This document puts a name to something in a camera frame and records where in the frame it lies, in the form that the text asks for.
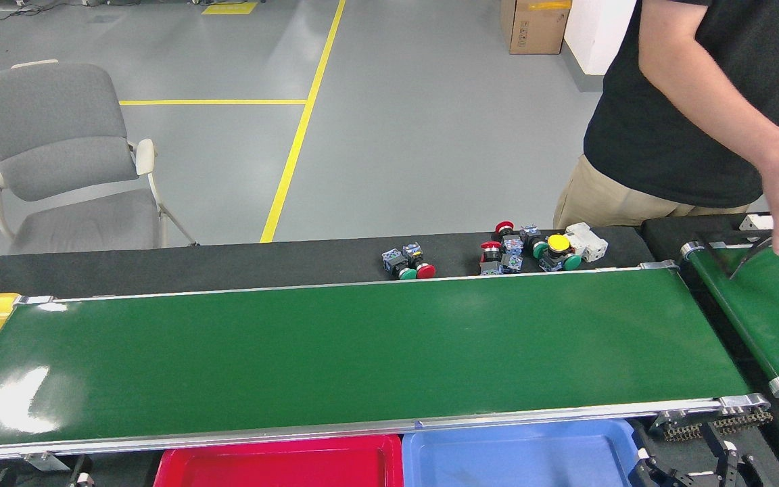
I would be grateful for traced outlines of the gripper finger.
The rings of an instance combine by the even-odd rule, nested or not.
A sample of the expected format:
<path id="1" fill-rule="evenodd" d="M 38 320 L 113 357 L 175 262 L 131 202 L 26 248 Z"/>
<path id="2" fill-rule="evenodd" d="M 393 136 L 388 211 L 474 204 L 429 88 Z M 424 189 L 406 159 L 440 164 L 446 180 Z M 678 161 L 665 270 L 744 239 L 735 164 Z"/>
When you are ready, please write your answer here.
<path id="1" fill-rule="evenodd" d="M 80 455 L 75 461 L 74 468 L 68 480 L 69 487 L 95 486 L 95 480 L 91 477 L 93 462 L 89 455 Z"/>
<path id="2" fill-rule="evenodd" d="M 632 486 L 694 486 L 692 476 L 667 460 L 677 453 L 677 444 L 634 438 L 638 447 L 636 465 L 632 471 Z"/>
<path id="3" fill-rule="evenodd" d="M 704 434 L 704 441 L 717 459 L 715 486 L 758 486 L 759 471 L 752 455 L 741 455 L 732 442 L 718 434 Z"/>

